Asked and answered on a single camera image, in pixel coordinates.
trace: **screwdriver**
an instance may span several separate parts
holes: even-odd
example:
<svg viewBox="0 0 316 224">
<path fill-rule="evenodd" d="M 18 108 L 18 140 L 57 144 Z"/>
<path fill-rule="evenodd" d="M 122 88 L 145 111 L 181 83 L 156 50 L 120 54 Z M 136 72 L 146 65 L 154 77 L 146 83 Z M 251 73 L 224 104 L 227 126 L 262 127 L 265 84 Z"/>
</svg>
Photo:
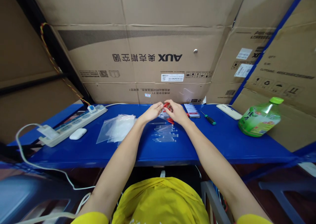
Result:
<svg viewBox="0 0 316 224">
<path fill-rule="evenodd" d="M 214 119 L 212 119 L 211 117 L 209 117 L 208 115 L 206 115 L 205 113 L 203 113 L 201 111 L 202 114 L 204 114 L 204 117 L 207 119 L 207 121 L 211 124 L 211 125 L 216 125 L 216 122 L 214 121 Z"/>
</svg>

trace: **green tea bottle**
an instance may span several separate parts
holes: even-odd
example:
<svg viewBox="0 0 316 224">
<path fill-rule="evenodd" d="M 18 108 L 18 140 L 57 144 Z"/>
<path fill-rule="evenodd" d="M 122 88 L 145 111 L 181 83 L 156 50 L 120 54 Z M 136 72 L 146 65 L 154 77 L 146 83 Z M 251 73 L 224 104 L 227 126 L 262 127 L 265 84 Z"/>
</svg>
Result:
<svg viewBox="0 0 316 224">
<path fill-rule="evenodd" d="M 240 130 L 252 137 L 261 137 L 281 121 L 279 104 L 284 100 L 272 97 L 269 103 L 250 107 L 238 122 Z"/>
</svg>

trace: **green bottle cap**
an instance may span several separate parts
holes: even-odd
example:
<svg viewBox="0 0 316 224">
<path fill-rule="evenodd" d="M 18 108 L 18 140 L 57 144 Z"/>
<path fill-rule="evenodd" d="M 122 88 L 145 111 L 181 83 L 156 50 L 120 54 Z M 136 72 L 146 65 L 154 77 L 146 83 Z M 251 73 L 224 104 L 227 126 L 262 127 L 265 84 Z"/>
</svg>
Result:
<svg viewBox="0 0 316 224">
<path fill-rule="evenodd" d="M 270 99 L 270 102 L 274 103 L 274 104 L 281 104 L 284 100 L 282 98 L 279 97 L 272 97 Z"/>
</svg>

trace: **cardboard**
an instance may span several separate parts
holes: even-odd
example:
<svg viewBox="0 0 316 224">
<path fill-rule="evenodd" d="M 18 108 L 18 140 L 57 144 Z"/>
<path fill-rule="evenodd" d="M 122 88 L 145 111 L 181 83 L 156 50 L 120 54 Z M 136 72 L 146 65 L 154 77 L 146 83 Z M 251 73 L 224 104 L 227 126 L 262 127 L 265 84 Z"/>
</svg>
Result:
<svg viewBox="0 0 316 224">
<path fill-rule="evenodd" d="M 276 28 L 294 0 L 243 0 L 234 27 Z"/>
<path fill-rule="evenodd" d="M 210 83 L 85 83 L 96 103 L 152 104 L 172 99 L 178 103 L 203 101 Z"/>
<path fill-rule="evenodd" d="M 211 83 L 206 94 L 206 103 L 229 104 L 241 83 Z"/>
<path fill-rule="evenodd" d="M 8 144 L 15 134 L 27 124 L 41 124 L 78 100 L 63 80 L 30 87 L 0 97 L 0 142 Z M 25 128 L 21 135 L 34 129 Z"/>
<path fill-rule="evenodd" d="M 242 0 L 36 0 L 51 25 L 230 26 Z"/>
<path fill-rule="evenodd" d="M 301 0 L 292 12 L 284 27 L 291 27 L 316 22 L 315 0 Z"/>
<path fill-rule="evenodd" d="M 284 104 L 311 115 L 316 115 L 315 10 L 314 0 L 301 0 L 245 85 L 265 96 L 281 97 Z"/>
<path fill-rule="evenodd" d="M 56 75 L 40 38 L 16 0 L 0 0 L 0 4 L 0 88 Z M 0 96 L 0 142 L 14 141 L 21 127 L 41 124 L 78 99 L 61 79 Z M 21 135 L 31 129 L 34 127 L 26 128 Z"/>
<path fill-rule="evenodd" d="M 233 28 L 224 45 L 211 79 L 212 83 L 241 83 L 244 77 L 235 77 L 241 64 L 254 64 L 271 38 L 274 28 Z M 237 58 L 242 49 L 251 53 L 246 59 Z"/>
<path fill-rule="evenodd" d="M 56 75 L 40 38 L 16 0 L 0 0 L 0 88 Z"/>
<path fill-rule="evenodd" d="M 253 105 L 267 103 L 269 97 L 244 88 L 232 107 L 244 114 Z M 267 132 L 278 143 L 294 152 L 316 140 L 316 118 L 291 106 L 279 106 L 281 122 Z"/>
<path fill-rule="evenodd" d="M 84 83 L 170 82 L 162 74 L 182 74 L 178 83 L 210 82 L 229 32 L 228 27 L 53 28 Z"/>
</svg>

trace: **blue table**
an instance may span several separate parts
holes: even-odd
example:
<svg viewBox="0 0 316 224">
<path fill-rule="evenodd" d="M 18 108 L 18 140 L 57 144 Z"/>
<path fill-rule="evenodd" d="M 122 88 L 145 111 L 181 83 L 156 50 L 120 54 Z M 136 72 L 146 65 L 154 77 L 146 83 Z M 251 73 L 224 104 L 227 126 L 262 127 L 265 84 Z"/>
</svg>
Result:
<svg viewBox="0 0 316 224">
<path fill-rule="evenodd" d="M 50 148 L 44 146 L 29 161 L 47 168 L 105 167 L 117 148 L 117 143 L 96 144 L 104 120 L 118 114 L 139 117 L 150 105 L 113 105 L 108 111 L 85 128 L 87 133 L 77 141 L 69 138 Z M 202 118 L 191 119 L 201 132 L 218 148 L 230 163 L 290 163 L 296 156 L 274 139 L 265 135 L 252 138 L 244 135 L 237 121 L 220 111 L 215 105 L 196 105 L 211 116 L 216 126 Z M 163 122 L 157 118 L 152 122 Z M 152 132 L 155 125 L 148 124 L 140 140 L 136 166 L 199 164 L 198 156 L 184 129 L 175 124 L 179 137 L 176 143 L 155 143 Z"/>
</svg>

